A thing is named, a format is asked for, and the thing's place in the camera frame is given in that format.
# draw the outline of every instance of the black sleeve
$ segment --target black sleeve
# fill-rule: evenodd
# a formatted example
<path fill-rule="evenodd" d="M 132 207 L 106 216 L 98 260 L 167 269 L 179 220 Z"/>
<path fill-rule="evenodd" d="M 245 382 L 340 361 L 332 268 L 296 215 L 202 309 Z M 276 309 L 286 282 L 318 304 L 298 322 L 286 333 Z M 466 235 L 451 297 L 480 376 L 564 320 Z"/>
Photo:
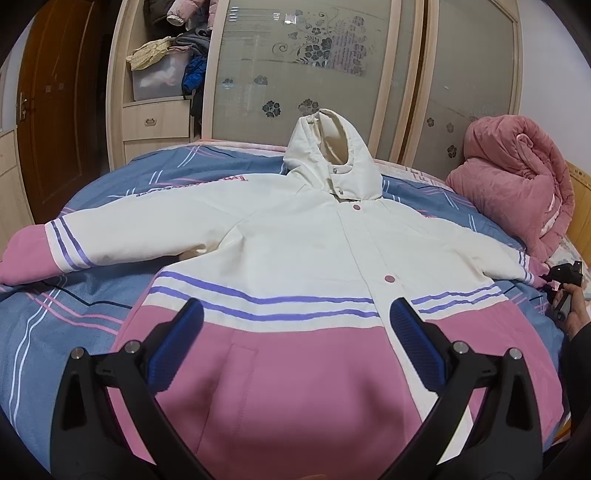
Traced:
<path fill-rule="evenodd" d="M 566 344 L 560 367 L 575 431 L 591 407 L 591 323 Z"/>

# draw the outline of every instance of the jacket hood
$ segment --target jacket hood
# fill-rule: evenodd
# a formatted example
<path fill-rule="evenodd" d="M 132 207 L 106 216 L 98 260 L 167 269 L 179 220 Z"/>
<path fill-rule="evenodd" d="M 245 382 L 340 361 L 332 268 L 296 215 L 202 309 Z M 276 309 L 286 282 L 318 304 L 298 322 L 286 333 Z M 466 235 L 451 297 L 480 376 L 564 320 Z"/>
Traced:
<path fill-rule="evenodd" d="M 382 196 L 382 176 L 361 136 L 331 110 L 301 117 L 283 158 L 288 175 L 342 200 Z"/>

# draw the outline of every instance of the door handle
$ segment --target door handle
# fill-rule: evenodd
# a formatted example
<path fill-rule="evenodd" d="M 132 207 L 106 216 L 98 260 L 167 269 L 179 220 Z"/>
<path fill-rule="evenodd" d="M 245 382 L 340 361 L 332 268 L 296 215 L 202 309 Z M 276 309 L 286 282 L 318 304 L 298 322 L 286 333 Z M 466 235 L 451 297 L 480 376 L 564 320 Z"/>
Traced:
<path fill-rule="evenodd" d="M 22 97 L 22 92 L 18 98 L 18 121 L 24 122 L 27 117 L 27 102 L 28 99 Z"/>

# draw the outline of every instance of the folded pink comforter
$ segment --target folded pink comforter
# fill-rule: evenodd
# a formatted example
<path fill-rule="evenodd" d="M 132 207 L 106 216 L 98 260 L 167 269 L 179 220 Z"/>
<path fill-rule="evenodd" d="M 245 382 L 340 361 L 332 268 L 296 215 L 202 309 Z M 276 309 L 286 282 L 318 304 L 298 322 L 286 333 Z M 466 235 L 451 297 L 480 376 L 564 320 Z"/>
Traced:
<path fill-rule="evenodd" d="M 569 169 L 550 136 L 524 116 L 484 117 L 468 127 L 464 155 L 446 184 L 519 237 L 530 256 L 548 260 L 574 211 Z"/>

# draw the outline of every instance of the jacket sleeve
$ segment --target jacket sleeve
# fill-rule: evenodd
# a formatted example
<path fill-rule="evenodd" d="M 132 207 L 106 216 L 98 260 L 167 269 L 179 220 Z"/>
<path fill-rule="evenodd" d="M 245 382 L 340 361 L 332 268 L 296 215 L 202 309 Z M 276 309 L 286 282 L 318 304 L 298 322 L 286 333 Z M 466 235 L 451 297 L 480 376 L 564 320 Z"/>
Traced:
<path fill-rule="evenodd" d="M 425 220 L 429 222 L 432 235 L 470 257 L 487 277 L 496 280 L 520 280 L 535 288 L 546 284 L 540 275 L 549 272 L 548 266 L 526 253 L 448 220 Z"/>
<path fill-rule="evenodd" d="M 0 283 L 17 285 L 97 265 L 215 250 L 242 219 L 294 190 L 285 177 L 230 177 L 136 194 L 17 232 L 0 262 Z"/>

